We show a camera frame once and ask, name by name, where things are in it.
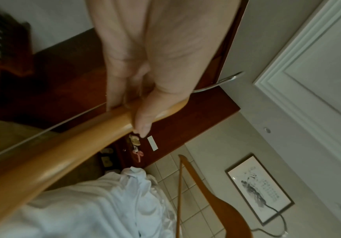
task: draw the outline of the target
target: white label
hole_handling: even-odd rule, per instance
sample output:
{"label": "white label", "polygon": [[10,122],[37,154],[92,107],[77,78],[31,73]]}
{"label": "white label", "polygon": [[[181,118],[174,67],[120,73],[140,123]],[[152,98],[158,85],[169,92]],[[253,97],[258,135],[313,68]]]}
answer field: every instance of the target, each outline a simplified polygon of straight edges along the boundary
{"label": "white label", "polygon": [[152,136],[147,137],[147,140],[150,143],[153,151],[158,149],[158,146],[156,145],[155,140]]}

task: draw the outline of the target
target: white cloth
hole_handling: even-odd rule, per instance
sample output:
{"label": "white cloth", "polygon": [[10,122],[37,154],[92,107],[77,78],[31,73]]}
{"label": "white cloth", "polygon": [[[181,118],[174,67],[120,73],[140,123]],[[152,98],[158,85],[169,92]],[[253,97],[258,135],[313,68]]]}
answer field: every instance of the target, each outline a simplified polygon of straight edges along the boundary
{"label": "white cloth", "polygon": [[173,238],[176,215],[155,178],[131,167],[41,193],[0,224],[5,238]]}

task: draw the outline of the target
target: framed artwork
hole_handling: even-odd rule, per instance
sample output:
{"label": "framed artwork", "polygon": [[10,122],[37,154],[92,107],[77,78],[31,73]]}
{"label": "framed artwork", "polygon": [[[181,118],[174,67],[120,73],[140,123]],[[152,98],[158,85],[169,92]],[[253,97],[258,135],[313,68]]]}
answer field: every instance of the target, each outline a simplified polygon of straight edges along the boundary
{"label": "framed artwork", "polygon": [[294,204],[254,154],[225,172],[262,226]]}

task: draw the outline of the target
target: white wall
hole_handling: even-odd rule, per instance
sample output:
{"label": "white wall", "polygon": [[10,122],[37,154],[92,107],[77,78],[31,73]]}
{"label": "white wall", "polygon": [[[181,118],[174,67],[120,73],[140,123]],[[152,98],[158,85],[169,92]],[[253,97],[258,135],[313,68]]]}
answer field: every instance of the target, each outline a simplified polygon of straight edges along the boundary
{"label": "white wall", "polygon": [[0,0],[0,10],[30,23],[34,52],[93,27],[84,0]]}
{"label": "white wall", "polygon": [[[288,224],[288,237],[341,238],[339,220],[240,113],[187,142],[186,146],[215,195],[234,206],[252,229],[261,225],[225,174],[227,168],[250,153],[256,155],[295,202],[283,213]],[[265,226],[265,230],[276,234],[282,229],[280,218]],[[268,236],[254,233],[254,237]]]}
{"label": "white wall", "polygon": [[[341,164],[253,85],[319,3],[251,0],[221,77],[239,71],[246,74],[222,88],[241,107],[250,124],[341,220],[337,205],[341,204]],[[264,127],[272,133],[267,134]]]}

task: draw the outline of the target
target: human hand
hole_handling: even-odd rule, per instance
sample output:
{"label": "human hand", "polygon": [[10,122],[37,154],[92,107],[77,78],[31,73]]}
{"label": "human hand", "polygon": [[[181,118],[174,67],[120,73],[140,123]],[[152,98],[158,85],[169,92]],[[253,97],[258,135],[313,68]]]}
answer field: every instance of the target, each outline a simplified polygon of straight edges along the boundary
{"label": "human hand", "polygon": [[224,38],[239,0],[86,0],[102,40],[107,109],[148,93],[134,122],[186,99]]}

